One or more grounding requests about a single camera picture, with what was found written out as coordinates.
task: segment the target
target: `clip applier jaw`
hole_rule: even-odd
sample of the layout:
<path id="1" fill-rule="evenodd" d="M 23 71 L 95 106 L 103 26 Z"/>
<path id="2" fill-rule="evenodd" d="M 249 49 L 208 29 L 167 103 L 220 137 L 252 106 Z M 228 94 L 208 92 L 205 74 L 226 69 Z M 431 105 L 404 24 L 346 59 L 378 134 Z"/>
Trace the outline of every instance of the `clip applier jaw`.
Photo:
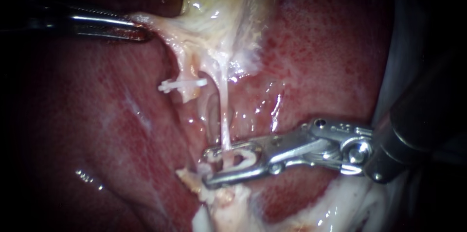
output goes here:
<path id="1" fill-rule="evenodd" d="M 286 134 L 233 143 L 233 150 L 255 153 L 256 163 L 209 174 L 203 177 L 203 183 L 208 189 L 217 189 L 277 175 L 294 165 L 320 165 L 345 175 L 361 175 L 361 166 L 372 153 L 371 133 L 369 128 L 319 118 Z M 211 147 L 205 150 L 204 158 L 220 154 L 220 147 Z"/>

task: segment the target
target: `forceps jaw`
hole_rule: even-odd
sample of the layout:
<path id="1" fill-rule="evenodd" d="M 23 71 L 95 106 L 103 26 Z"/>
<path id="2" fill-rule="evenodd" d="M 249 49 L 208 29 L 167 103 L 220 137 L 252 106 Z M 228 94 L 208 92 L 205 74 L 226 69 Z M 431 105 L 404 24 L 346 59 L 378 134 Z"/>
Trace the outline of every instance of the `forceps jaw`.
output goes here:
<path id="1" fill-rule="evenodd" d="M 91 5 L 54 0 L 21 0 L 1 35 L 41 33 L 145 42 L 153 35 L 127 16 Z"/>

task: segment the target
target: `white plastic clip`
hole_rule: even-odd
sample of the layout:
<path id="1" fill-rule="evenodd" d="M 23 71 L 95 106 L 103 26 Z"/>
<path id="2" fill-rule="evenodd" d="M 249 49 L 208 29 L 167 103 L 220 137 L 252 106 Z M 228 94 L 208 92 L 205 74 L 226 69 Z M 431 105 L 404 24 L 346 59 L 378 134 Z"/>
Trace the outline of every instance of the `white plastic clip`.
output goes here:
<path id="1" fill-rule="evenodd" d="M 157 88 L 159 91 L 163 91 L 164 93 L 169 93 L 173 89 L 181 88 L 181 87 L 201 87 L 208 84 L 208 80 L 203 78 L 199 80 L 193 81 L 173 81 L 173 80 L 165 80 L 162 82 L 161 85 Z"/>

